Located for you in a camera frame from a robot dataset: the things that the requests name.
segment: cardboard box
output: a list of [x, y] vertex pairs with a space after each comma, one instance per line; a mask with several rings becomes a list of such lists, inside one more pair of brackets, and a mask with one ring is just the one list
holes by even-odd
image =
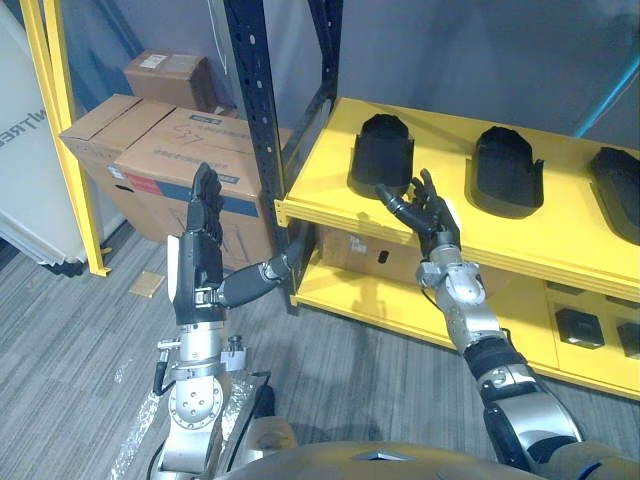
[[80, 165], [144, 237], [166, 241], [131, 182], [114, 161], [174, 107], [154, 100], [114, 95], [60, 134]]
[[[417, 288], [416, 270], [422, 261], [422, 253], [417, 247], [324, 225], [320, 225], [318, 231], [320, 253], [327, 265], [387, 278]], [[511, 282], [515, 274], [481, 265], [480, 275], [489, 297]]]
[[[290, 132], [283, 131], [285, 138]], [[193, 177], [207, 162], [222, 184], [223, 262], [237, 270], [273, 255], [248, 124], [177, 108], [116, 161], [169, 235], [184, 232]]]
[[133, 93], [178, 107], [213, 112], [216, 97], [206, 57], [146, 50], [124, 70]]

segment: black object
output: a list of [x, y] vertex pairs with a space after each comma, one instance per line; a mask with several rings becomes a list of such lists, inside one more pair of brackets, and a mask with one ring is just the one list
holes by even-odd
[[507, 218], [531, 215], [544, 202], [542, 166], [515, 130], [491, 127], [480, 135], [471, 159], [469, 194], [475, 205]]
[[530, 471], [520, 440], [500, 406], [495, 403], [490, 404], [484, 409], [483, 417], [498, 461], [525, 472]]
[[222, 283], [220, 188], [216, 172], [202, 163], [193, 178], [187, 227], [180, 237], [178, 284], [173, 299], [178, 325], [224, 320], [223, 309], [198, 308], [195, 302], [196, 289], [216, 288]]
[[377, 114], [362, 124], [356, 135], [353, 159], [347, 177], [349, 187], [359, 195], [378, 198], [375, 187], [382, 184], [402, 196], [413, 172], [413, 139], [409, 129], [395, 115]]
[[604, 147], [591, 160], [594, 193], [611, 229], [640, 245], [640, 162], [623, 150]]
[[600, 323], [595, 315], [564, 308], [556, 312], [556, 321], [563, 342], [590, 349], [604, 345]]
[[640, 324], [629, 322], [620, 325], [618, 335], [620, 335], [624, 354], [640, 360]]
[[527, 364], [527, 359], [502, 338], [485, 338], [467, 347], [464, 359], [478, 380], [485, 373], [503, 365]]
[[417, 178], [411, 180], [415, 189], [411, 203], [394, 195], [382, 184], [376, 185], [376, 194], [387, 210], [418, 234], [424, 258], [429, 258], [431, 251], [438, 245], [449, 243], [461, 248], [460, 229], [447, 203], [438, 196], [431, 175], [426, 169], [420, 171], [420, 176], [422, 181]]
[[167, 393], [171, 387], [173, 387], [176, 384], [175, 380], [173, 380], [169, 382], [167, 386], [165, 386], [164, 388], [162, 387], [162, 384], [164, 383], [164, 375], [166, 371], [167, 371], [166, 361], [161, 360], [159, 362], [156, 362], [156, 372], [153, 376], [153, 393], [156, 397], [161, 397], [162, 395]]
[[[309, 2], [311, 18], [318, 38], [322, 66], [318, 65], [322, 81], [309, 101], [302, 117], [297, 122], [286, 145], [280, 147], [278, 119], [276, 115], [271, 62], [264, 17], [264, 0], [242, 0], [221, 2], [229, 26], [233, 55], [238, 66], [240, 90], [247, 113], [247, 122], [256, 156], [256, 164], [262, 184], [262, 198], [268, 213], [274, 247], [282, 252], [291, 243], [294, 232], [278, 226], [274, 200], [281, 200], [291, 189], [306, 155], [298, 154], [307, 133], [317, 126], [320, 113], [327, 103], [331, 109], [336, 105], [338, 67], [340, 60], [340, 38], [342, 31], [342, 0]], [[309, 247], [315, 239], [309, 235]], [[311, 254], [305, 254], [289, 279], [282, 283], [282, 293], [287, 310], [295, 314], [290, 294], [297, 290], [298, 279], [303, 278]]]

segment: black square object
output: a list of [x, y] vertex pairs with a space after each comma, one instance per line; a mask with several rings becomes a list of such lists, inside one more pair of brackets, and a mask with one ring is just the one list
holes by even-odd
[[627, 357], [640, 360], [640, 324], [625, 323], [618, 326], [618, 335]]
[[556, 312], [556, 321], [563, 342], [591, 349], [604, 345], [600, 323], [595, 315], [564, 308]]

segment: box label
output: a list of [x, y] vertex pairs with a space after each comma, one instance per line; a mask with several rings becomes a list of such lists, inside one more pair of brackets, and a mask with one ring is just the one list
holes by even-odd
[[140, 63], [140, 66], [142, 68], [157, 68], [165, 58], [167, 58], [166, 55], [149, 55], [142, 63]]
[[120, 169], [115, 165], [107, 165], [107, 170], [111, 172], [111, 176], [113, 178], [116, 178], [118, 180], [124, 180], [124, 175], [122, 175], [122, 172], [120, 171]]
[[354, 237], [353, 235], [349, 236], [349, 249], [352, 252], [367, 253], [367, 244], [360, 240], [358, 237]]

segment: shelf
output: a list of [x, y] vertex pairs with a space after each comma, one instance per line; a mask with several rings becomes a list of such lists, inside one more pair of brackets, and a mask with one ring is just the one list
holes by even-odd
[[[384, 206], [347, 187], [356, 133], [376, 113], [397, 115], [415, 138], [414, 174], [427, 168], [461, 223], [469, 260], [629, 300], [640, 300], [640, 249], [608, 227], [591, 191], [587, 163], [602, 144], [517, 128], [545, 160], [545, 203], [519, 220], [487, 214], [464, 193], [467, 161], [491, 122], [340, 98], [295, 185], [278, 205], [288, 217], [401, 244], [414, 234]], [[627, 150], [638, 157], [638, 151]]]
[[[598, 303], [596, 297], [604, 299], [601, 295], [588, 295], [594, 295], [590, 305]], [[550, 298], [551, 302], [558, 302], [556, 297]], [[417, 288], [327, 266], [322, 263], [318, 251], [313, 253], [298, 293], [292, 300], [453, 348], [442, 314]], [[566, 298], [562, 297], [562, 301], [564, 305], [570, 305]], [[640, 399], [640, 361], [626, 358], [621, 353], [619, 340], [616, 344], [612, 335], [615, 327], [603, 328], [607, 342], [611, 342], [610, 347], [586, 350], [560, 342], [555, 322], [549, 316], [543, 281], [516, 275], [507, 287], [489, 299], [489, 304], [500, 325], [511, 331], [516, 348], [536, 371]], [[611, 314], [604, 314], [605, 307], [608, 307], [598, 305], [605, 320], [609, 320]], [[620, 308], [623, 307], [614, 306], [611, 311], [616, 312]]]

